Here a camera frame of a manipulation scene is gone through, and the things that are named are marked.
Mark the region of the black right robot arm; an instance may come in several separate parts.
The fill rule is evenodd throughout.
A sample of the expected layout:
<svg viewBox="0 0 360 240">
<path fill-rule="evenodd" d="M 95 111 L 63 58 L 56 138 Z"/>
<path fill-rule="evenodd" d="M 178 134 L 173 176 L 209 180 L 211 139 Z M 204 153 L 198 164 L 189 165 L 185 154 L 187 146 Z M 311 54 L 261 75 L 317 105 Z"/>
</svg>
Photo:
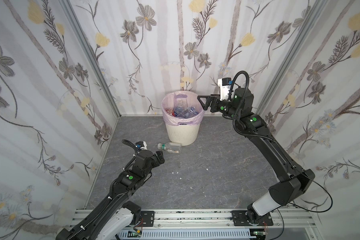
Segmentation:
<svg viewBox="0 0 360 240">
<path fill-rule="evenodd" d="M 226 94 L 197 97 L 203 110 L 220 112 L 231 120 L 235 132 L 248 138 L 259 149 L 279 180 L 247 207 L 245 220 L 250 225 L 258 225 L 270 217 L 270 212 L 303 195 L 315 174 L 294 161 L 273 137 L 266 121 L 253 113 L 254 95 L 249 90 L 250 77 L 246 71 L 238 72 L 232 79 L 223 78 L 222 83 L 221 89 L 229 87 Z"/>
</svg>

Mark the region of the clear bluish bottle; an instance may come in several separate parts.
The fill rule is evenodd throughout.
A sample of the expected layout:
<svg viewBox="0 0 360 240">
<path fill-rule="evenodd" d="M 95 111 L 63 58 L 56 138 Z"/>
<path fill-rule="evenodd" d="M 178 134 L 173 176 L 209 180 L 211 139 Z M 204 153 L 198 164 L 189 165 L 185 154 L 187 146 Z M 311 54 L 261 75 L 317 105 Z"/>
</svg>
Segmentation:
<svg viewBox="0 0 360 240">
<path fill-rule="evenodd" d="M 178 100 L 174 109 L 175 117 L 186 119 L 187 109 L 188 109 L 187 102 L 185 100 Z"/>
</svg>

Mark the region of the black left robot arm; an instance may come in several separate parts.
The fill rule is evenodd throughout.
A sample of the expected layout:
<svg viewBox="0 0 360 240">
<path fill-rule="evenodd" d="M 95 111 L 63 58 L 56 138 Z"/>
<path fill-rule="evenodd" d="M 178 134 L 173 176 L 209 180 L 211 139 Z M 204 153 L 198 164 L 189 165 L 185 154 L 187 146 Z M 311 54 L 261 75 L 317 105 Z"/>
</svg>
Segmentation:
<svg viewBox="0 0 360 240">
<path fill-rule="evenodd" d="M 165 162 L 163 151 L 149 151 L 144 141 L 122 143 L 134 150 L 133 158 L 110 184 L 101 203 L 71 230 L 62 229 L 57 240 L 111 240 L 123 228 L 143 223 L 141 207 L 129 198 L 152 176 L 152 169 Z"/>
</svg>

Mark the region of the yellow red tea bottle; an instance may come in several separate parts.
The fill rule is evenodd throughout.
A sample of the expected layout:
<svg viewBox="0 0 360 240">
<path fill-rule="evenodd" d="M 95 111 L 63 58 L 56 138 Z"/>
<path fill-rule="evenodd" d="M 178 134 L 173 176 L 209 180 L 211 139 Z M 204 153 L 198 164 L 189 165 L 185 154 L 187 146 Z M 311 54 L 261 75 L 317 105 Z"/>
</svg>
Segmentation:
<svg viewBox="0 0 360 240">
<path fill-rule="evenodd" d="M 166 113 L 167 113 L 168 115 L 171 115 L 171 116 L 174 115 L 174 110 L 173 110 L 173 109 L 165 109 L 165 111 L 166 111 Z"/>
</svg>

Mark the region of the clear bottle green neck band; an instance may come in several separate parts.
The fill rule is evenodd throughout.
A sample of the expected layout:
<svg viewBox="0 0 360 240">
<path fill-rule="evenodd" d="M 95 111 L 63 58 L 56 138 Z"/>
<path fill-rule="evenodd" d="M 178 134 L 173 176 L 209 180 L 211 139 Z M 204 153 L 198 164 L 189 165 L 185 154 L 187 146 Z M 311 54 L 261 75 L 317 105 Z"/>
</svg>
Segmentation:
<svg viewBox="0 0 360 240">
<path fill-rule="evenodd" d="M 162 150 L 162 151 L 167 151 L 169 153 L 176 153 L 176 154 L 179 154 L 180 153 L 180 150 L 182 148 L 182 144 L 180 143 L 174 143 L 174 142 L 168 142 L 168 143 L 159 143 L 157 145 L 158 149 L 159 150 Z"/>
</svg>

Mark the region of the clear bottle dark blue label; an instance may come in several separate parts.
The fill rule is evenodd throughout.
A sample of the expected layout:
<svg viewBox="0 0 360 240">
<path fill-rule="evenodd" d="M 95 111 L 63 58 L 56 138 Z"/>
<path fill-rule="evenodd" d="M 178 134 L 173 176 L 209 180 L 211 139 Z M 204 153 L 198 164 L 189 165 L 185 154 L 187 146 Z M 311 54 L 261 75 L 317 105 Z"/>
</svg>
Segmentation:
<svg viewBox="0 0 360 240">
<path fill-rule="evenodd" d="M 185 110 L 185 117 L 186 119 L 189 119 L 189 118 L 193 118 L 195 116 L 197 116 L 199 114 L 199 112 L 196 111 L 196 108 L 195 107 L 188 107 L 186 110 Z"/>
</svg>

